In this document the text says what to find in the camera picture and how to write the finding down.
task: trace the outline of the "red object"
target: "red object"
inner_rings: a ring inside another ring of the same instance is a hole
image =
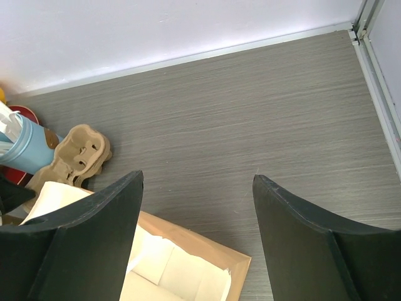
[[[24,107],[22,105],[10,105],[9,108],[13,111],[20,111],[20,114],[31,121],[33,121],[36,124],[39,124],[39,120],[36,117],[35,113],[32,112],[30,109],[27,107]],[[19,171],[17,169],[9,168],[6,166],[3,166],[1,172],[4,174],[6,179],[8,181],[11,181],[15,184],[25,186],[29,180],[32,178],[31,174],[27,174],[24,171]]]

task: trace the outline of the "wood grain floor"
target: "wood grain floor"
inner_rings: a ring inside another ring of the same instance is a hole
[[[345,31],[15,102],[60,134],[88,123],[110,138],[114,158],[91,188],[141,169],[143,210],[251,255],[241,300],[273,299],[255,174],[401,228],[399,179]]]

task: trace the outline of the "yellow object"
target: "yellow object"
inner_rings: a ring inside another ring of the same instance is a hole
[[[6,95],[4,94],[2,88],[0,88],[0,102],[4,103],[5,105],[7,104]]]

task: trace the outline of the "metal door frame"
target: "metal door frame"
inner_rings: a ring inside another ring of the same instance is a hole
[[[397,115],[388,86],[375,56],[369,34],[385,0],[366,0],[349,31],[352,44],[372,96],[395,168],[401,180],[401,120]]]

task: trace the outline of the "white wall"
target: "white wall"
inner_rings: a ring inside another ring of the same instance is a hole
[[[398,117],[401,117],[401,1],[386,0],[369,35]]]
[[[0,81],[21,93],[353,21],[362,0],[0,0]]]

